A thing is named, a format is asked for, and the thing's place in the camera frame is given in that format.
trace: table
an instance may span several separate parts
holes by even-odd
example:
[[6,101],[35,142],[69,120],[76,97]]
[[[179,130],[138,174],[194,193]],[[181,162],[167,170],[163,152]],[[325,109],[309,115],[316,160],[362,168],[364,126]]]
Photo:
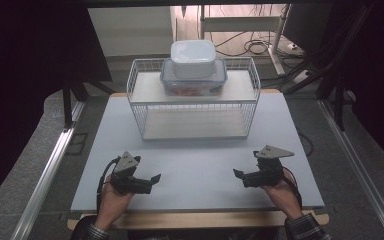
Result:
[[[286,101],[280,93],[260,95],[247,139],[144,142],[135,124],[127,99],[123,94],[113,94],[74,197],[73,212],[93,213],[100,175],[111,159],[128,150],[132,155],[142,156],[135,177],[149,179],[159,173],[162,177],[150,195],[134,197],[128,213],[115,223],[115,228],[283,225],[283,213],[273,211],[274,206],[267,195],[261,189],[244,188],[232,170],[256,171],[252,151],[260,150],[266,144],[295,153],[293,157],[282,158],[281,162],[294,172],[304,208],[311,211],[324,206]],[[326,214],[316,215],[316,218],[321,224],[328,222]],[[68,226],[73,228],[75,222],[76,219],[70,220]]]

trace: gray floor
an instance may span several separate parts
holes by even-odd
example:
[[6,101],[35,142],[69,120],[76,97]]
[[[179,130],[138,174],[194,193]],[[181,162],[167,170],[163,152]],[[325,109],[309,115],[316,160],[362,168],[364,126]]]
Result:
[[[276,77],[267,58],[258,59],[256,63],[261,78]],[[108,65],[114,82],[105,84],[124,92],[131,59],[110,58]],[[280,81],[267,80],[267,85]],[[315,99],[317,85],[316,82],[288,96],[287,103],[296,127],[313,144],[308,160],[330,215],[330,222],[325,229],[335,239],[384,239],[384,227]],[[87,88],[92,97],[86,102],[81,116],[83,119],[79,121],[29,239],[70,237],[71,231],[66,227],[67,213],[108,100],[102,91],[91,86]],[[0,188],[0,239],[9,239],[13,234],[61,134],[61,92],[49,96],[44,109],[45,113],[30,142]],[[344,124],[347,136],[384,197],[384,152],[360,125],[352,113],[351,105],[344,108]],[[310,151],[309,142],[305,139],[302,142],[304,149]],[[283,230],[280,231],[279,239],[286,239]]]

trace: wire basket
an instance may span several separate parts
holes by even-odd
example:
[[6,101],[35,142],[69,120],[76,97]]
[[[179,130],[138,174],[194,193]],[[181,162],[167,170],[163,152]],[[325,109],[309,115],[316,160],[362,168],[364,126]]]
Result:
[[136,59],[127,97],[143,140],[246,138],[260,96],[249,57],[224,58],[228,80],[220,95],[173,97],[160,81],[165,59]]

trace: clear plastic container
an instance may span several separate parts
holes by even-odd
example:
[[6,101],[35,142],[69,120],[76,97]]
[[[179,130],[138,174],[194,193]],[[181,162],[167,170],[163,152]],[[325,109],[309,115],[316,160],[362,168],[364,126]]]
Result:
[[227,81],[226,63],[214,61],[214,72],[206,78],[178,78],[173,70],[174,62],[166,59],[160,79],[168,96],[217,96]]
[[211,41],[175,42],[171,45],[170,57],[177,78],[207,78],[214,74],[216,50]]

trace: sleeve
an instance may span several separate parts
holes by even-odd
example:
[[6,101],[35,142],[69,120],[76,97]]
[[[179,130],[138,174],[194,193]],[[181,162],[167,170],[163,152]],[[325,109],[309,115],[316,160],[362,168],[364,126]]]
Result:
[[104,230],[97,228],[95,225],[90,224],[85,236],[82,237],[82,240],[107,240],[109,237],[110,235],[108,232],[105,232]]
[[330,240],[332,237],[325,233],[311,214],[293,221],[285,222],[287,235],[293,240]]

